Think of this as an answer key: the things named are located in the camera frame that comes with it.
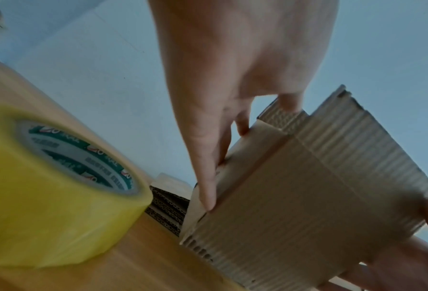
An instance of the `wooden surface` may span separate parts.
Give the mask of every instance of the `wooden surface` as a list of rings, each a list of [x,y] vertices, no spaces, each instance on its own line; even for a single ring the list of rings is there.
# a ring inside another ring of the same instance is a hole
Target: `wooden surface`
[[[0,102],[43,115],[117,153],[70,114],[0,64]],[[61,268],[0,268],[0,291],[239,291],[204,261],[179,246],[177,237],[144,214],[109,252]]]

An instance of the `wooden table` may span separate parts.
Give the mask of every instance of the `wooden table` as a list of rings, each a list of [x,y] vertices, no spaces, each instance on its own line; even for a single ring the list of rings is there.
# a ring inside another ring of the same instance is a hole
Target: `wooden table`
[[[74,128],[139,171],[73,116],[0,64],[0,102]],[[0,291],[239,291],[177,237],[144,214],[113,249],[85,263],[60,268],[0,268]]]

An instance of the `packing tape roll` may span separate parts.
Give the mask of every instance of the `packing tape roll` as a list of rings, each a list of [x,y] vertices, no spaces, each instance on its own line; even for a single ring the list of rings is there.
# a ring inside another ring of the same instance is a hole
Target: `packing tape roll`
[[[152,201],[144,179],[60,125],[0,105],[0,265],[81,263]]]

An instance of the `hand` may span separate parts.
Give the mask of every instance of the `hand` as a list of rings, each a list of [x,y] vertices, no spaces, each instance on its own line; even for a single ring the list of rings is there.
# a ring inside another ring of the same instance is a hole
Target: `hand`
[[[425,217],[428,223],[428,201]],[[369,291],[428,291],[428,244],[418,238],[385,250],[366,263],[339,277]],[[348,291],[329,282],[318,290]]]
[[[174,114],[207,210],[231,125],[255,96],[299,111],[327,50],[338,0],[149,0]]]

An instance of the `cardboard box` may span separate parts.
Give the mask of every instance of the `cardboard box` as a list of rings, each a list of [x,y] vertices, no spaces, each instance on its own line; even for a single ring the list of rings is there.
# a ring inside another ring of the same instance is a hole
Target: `cardboard box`
[[[304,291],[413,235],[428,178],[341,86],[311,116],[273,102],[229,151],[181,244],[249,290]]]

